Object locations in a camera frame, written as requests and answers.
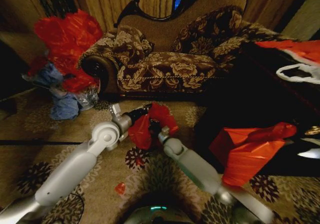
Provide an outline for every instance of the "carved wooden frame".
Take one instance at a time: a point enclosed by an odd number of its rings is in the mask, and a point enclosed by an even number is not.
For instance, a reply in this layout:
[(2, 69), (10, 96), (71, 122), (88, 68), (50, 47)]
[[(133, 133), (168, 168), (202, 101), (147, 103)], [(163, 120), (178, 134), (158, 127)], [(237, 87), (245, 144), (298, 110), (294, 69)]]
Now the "carved wooden frame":
[[(138, 15), (138, 16), (141, 16), (143, 18), (146, 18), (146, 19), (149, 19), (152, 21), (167, 22), (167, 21), (170, 21), (170, 20), (177, 18), (181, 13), (183, 13), (185, 10), (187, 10), (189, 7), (191, 7), (196, 1), (197, 0), (181, 0), (179, 6), (172, 14), (170, 14), (166, 17), (154, 17), (154, 16), (150, 16), (150, 15), (146, 14), (143, 10), (141, 10), (141, 8), (139, 7), (140, 0), (131, 0), (125, 6), (125, 8), (122, 10), (116, 23), (114, 23), (113, 26), (115, 28), (117, 28), (118, 25), (120, 24), (121, 20), (125, 16), (129, 16), (129, 15)], [(246, 9), (247, 4), (248, 4), (248, 0), (246, 0), (246, 2), (245, 2), (244, 10)]]

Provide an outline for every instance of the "sofa back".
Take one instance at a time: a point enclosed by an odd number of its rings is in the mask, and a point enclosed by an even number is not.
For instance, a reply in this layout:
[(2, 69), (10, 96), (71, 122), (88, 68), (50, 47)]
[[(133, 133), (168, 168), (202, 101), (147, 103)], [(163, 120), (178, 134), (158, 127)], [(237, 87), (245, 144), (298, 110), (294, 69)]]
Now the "sofa back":
[(130, 11), (127, 6), (115, 25), (129, 25), (139, 29), (149, 41), (155, 44), (155, 52), (167, 52), (171, 50), (179, 31), (197, 17), (229, 5), (238, 6), (244, 10), (247, 4), (247, 0), (196, 0), (188, 7), (187, 1), (182, 0), (181, 6), (165, 18), (148, 16), (138, 6), (135, 7), (136, 10), (130, 7), (130, 10), (132, 9)]

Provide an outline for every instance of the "dark table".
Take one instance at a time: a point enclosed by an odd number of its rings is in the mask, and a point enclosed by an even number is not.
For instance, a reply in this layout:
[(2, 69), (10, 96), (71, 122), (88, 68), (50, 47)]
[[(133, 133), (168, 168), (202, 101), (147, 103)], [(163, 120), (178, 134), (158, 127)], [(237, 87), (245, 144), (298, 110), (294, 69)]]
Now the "dark table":
[[(320, 85), (288, 82), (276, 75), (278, 68), (295, 63), (279, 50), (246, 44), (230, 78), (210, 90), (212, 101), (195, 127), (195, 150), (219, 173), (223, 173), (224, 167), (208, 147), (222, 127), (265, 128), (288, 122), (298, 128), (291, 138), (294, 143), (281, 148), (259, 174), (320, 176), (319, 159), (297, 155), (320, 148), (300, 139), (306, 137), (304, 133), (311, 126), (320, 126)], [(309, 137), (320, 139), (320, 134)]]

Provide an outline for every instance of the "floral upholstery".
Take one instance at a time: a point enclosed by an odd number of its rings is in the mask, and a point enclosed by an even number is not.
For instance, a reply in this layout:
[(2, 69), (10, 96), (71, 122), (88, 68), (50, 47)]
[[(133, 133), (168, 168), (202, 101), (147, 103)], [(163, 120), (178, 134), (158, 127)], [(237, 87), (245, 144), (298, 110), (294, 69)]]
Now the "floral upholstery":
[(78, 60), (77, 68), (81, 68), (82, 62), (85, 62), (86, 58), (96, 56), (112, 62), (115, 69), (118, 71), (120, 65), (113, 52), (116, 36), (116, 33), (107, 31), (103, 37), (81, 55)]
[(224, 77), (230, 67), (206, 55), (152, 52), (135, 67), (123, 65), (117, 82), (125, 92), (202, 92), (204, 83)]
[(243, 21), (240, 7), (230, 5), (198, 17), (181, 29), (172, 51), (208, 55), (217, 63), (227, 63), (236, 58), (243, 43), (287, 39), (262, 25)]
[(142, 32), (128, 25), (120, 25), (114, 40), (113, 52), (116, 58), (128, 67), (135, 66), (152, 51), (152, 46)]

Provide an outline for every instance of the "patterned carpet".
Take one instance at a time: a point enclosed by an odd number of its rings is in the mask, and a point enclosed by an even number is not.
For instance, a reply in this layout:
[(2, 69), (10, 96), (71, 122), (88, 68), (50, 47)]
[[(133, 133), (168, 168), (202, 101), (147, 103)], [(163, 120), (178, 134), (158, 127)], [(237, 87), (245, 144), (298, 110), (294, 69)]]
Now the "patterned carpet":
[[(0, 121), (0, 207), (28, 196), (77, 144), (90, 139), (92, 128), (111, 119), (107, 103), (81, 112), (75, 120), (54, 121), (46, 92), (34, 90), (15, 97), (17, 114)], [(123, 112), (148, 103), (126, 100)], [(206, 110), (194, 102), (164, 101), (180, 127), (177, 138), (196, 145), (193, 126)], [(274, 223), (320, 223), (320, 178), (255, 176), (244, 188), (270, 207)], [(135, 205), (178, 204), (197, 223), (233, 223), (231, 208), (199, 190), (158, 150), (143, 151), (126, 139), (104, 151), (94, 169), (41, 223), (122, 223)]]

